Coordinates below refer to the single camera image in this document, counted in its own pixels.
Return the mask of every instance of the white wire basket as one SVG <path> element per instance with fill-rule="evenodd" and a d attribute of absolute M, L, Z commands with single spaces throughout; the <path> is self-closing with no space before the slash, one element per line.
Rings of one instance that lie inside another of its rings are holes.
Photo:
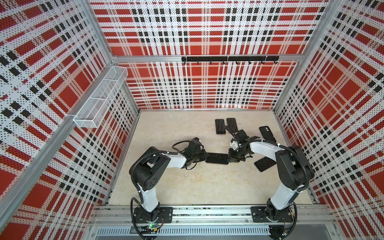
<path fill-rule="evenodd" d="M 111 67 L 91 97 L 81 107 L 74 122 L 79 127 L 98 128 L 127 76 L 127 68 Z"/>

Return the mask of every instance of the plaid wall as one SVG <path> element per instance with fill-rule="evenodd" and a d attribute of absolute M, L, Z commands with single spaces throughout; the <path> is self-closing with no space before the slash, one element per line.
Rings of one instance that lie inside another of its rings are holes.
<path fill-rule="evenodd" d="M 278 115 L 347 239 L 384 238 L 384 3 L 340 5 Z"/>
<path fill-rule="evenodd" d="M 272 109 L 295 61 L 121 63 L 140 109 Z"/>
<path fill-rule="evenodd" d="M 106 66 L 78 0 L 0 1 L 0 200 Z M 80 239 L 133 116 L 122 95 L 99 129 L 75 128 L 0 239 Z"/>
<path fill-rule="evenodd" d="M 328 0 L 90 0 L 113 55 L 303 53 Z"/>

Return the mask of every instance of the beige table surface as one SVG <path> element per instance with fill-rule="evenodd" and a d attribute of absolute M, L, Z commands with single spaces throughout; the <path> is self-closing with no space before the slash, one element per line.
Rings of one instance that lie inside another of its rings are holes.
<path fill-rule="evenodd" d="M 278 143 L 286 145 L 271 111 L 143 111 L 129 146 L 109 205 L 129 205 L 139 194 L 131 182 L 129 168 L 150 147 L 173 151 L 172 144 L 198 137 L 207 152 L 228 154 L 232 136 L 217 135 L 215 119 L 236 118 L 238 129 L 248 136 L 261 137 L 259 127 L 269 126 Z M 200 162 L 192 170 L 168 168 L 156 185 L 161 204 L 265 204 L 279 186 L 276 165 L 259 172 L 253 154 L 245 162 L 228 165 Z M 297 204 L 311 204 L 306 191 Z"/>

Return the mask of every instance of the smartphone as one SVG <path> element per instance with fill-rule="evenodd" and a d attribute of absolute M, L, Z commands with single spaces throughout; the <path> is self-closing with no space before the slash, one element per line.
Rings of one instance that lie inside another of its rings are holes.
<path fill-rule="evenodd" d="M 215 119 L 215 124 L 216 124 L 216 134 L 224 135 L 225 134 L 224 119 Z"/>
<path fill-rule="evenodd" d="M 267 170 L 268 168 L 272 167 L 275 164 L 276 162 L 268 157 L 264 157 L 254 163 L 254 165 L 257 167 L 257 169 L 260 172 Z"/>
<path fill-rule="evenodd" d="M 208 152 L 206 163 L 228 165 L 229 156 L 224 153 L 211 153 Z"/>
<path fill-rule="evenodd" d="M 259 127 L 259 130 L 265 140 L 276 142 L 276 139 L 273 136 L 271 129 L 268 126 Z"/>
<path fill-rule="evenodd" d="M 235 118 L 227 118 L 227 126 L 235 130 L 237 132 L 237 124 Z"/>

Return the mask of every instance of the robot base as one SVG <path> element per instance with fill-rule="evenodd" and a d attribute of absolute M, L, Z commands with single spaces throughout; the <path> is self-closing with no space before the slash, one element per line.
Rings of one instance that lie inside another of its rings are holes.
<path fill-rule="evenodd" d="M 159 208 L 159 214 L 162 214 L 164 216 L 164 223 L 171 223 L 172 222 L 172 213 L 173 208 L 172 207 L 160 207 Z M 148 212 L 145 211 L 141 206 L 135 208 L 134 211 L 134 219 L 135 223 L 151 223 L 148 216 Z M 156 220 L 153 223 L 162 223 L 163 219 L 161 216 L 156 218 Z"/>
<path fill-rule="evenodd" d="M 251 207 L 252 219 L 253 222 L 271 222 L 266 217 L 266 207 Z M 276 222 L 293 222 L 293 218 L 290 211 L 286 211 L 281 214 L 280 219 Z"/>

